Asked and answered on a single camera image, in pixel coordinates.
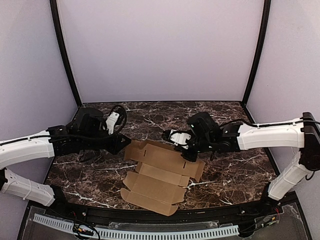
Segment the brown cardboard paper box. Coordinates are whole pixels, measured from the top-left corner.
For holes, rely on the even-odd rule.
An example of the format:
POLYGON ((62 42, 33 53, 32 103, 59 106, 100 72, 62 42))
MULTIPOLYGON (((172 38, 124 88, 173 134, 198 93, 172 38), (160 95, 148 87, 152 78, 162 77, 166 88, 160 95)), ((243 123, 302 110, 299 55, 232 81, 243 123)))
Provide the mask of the brown cardboard paper box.
POLYGON ((152 140, 133 140, 125 148, 125 160, 137 162, 122 181, 122 199, 155 213, 171 216, 184 201, 190 179, 199 182, 205 162, 185 160, 170 145, 152 140))

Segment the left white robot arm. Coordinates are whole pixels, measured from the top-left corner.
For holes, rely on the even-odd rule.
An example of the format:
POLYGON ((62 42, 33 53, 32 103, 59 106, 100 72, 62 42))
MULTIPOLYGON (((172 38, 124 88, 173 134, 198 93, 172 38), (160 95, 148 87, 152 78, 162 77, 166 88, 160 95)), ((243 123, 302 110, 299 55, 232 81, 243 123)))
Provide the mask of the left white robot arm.
POLYGON ((29 136, 1 141, 1 193, 18 196, 46 207, 65 203, 66 198, 60 187, 34 182, 15 174, 8 167, 30 160, 50 159, 88 150, 105 150, 116 155, 131 143, 131 139, 121 133, 127 119, 126 110, 119 104, 112 107, 107 117, 96 108, 83 108, 66 125, 57 125, 29 136))

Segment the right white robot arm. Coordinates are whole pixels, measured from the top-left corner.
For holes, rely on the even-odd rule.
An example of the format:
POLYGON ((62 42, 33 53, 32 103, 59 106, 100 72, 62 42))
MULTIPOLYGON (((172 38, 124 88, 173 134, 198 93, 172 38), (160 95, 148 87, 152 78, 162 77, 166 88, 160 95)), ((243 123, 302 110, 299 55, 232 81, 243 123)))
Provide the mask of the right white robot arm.
POLYGON ((233 153, 257 148, 298 148, 291 163, 267 187, 267 198, 281 200, 311 172, 320 169, 320 128, 309 112, 289 121, 253 124, 243 119, 217 124, 208 112, 187 121, 188 131, 170 130, 168 141, 184 159, 195 162, 199 153, 233 153))

